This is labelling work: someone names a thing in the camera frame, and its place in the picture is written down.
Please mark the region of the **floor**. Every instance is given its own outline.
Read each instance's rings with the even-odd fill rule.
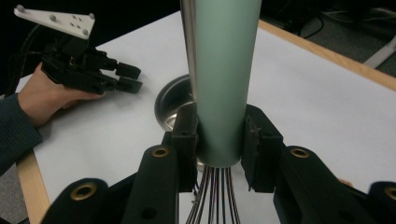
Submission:
[[[384,20],[378,20],[377,14],[370,15],[367,21],[359,24],[351,22],[339,12],[323,12],[320,17],[323,19],[323,28],[308,39],[360,63],[364,63],[396,35],[393,14],[389,14]],[[282,26],[281,23],[269,18],[263,19]],[[314,33],[320,26],[320,20],[314,18],[303,27],[301,36]],[[396,77],[396,54],[377,69]],[[18,223],[27,217],[15,165],[0,178],[0,217],[11,223]]]

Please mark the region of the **dark sleeve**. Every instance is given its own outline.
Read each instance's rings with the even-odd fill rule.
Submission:
[[[40,133],[21,110],[17,94],[0,100],[0,176],[24,151],[41,142]]]

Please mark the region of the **metal bowl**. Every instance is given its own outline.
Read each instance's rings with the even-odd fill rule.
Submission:
[[[190,76],[178,77],[163,87],[155,100],[155,117],[166,131],[173,130],[178,109],[193,102]]]

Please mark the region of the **mint green cylinder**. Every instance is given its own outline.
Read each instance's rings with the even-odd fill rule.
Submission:
[[[195,0],[197,155],[212,167],[239,162],[262,0]]]

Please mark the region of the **wooden edge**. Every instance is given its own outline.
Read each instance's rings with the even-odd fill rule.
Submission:
[[[17,161],[17,169],[29,221],[31,224],[41,223],[50,200],[33,150]]]
[[[363,77],[367,77],[370,80],[385,86],[393,91],[396,91],[396,78],[392,77],[390,75],[387,75],[385,73],[382,73],[372,67],[369,67],[365,64],[353,61],[349,59],[348,57],[345,57],[343,55],[340,55],[336,52],[333,52],[329,49],[325,49],[322,46],[319,46],[315,43],[312,43],[304,38],[301,38],[297,35],[291,34],[287,31],[284,31],[282,29],[279,29],[278,27],[275,27],[274,25],[271,25],[265,21],[259,21],[259,27],[262,28],[265,31],[268,31],[269,33],[276,35],[286,41],[289,41],[290,43],[293,43],[294,45],[297,45],[303,49],[306,49],[319,57],[322,57],[328,61],[331,61],[333,63],[336,63],[338,65],[341,65],[342,67],[345,67],[346,69],[359,74]]]

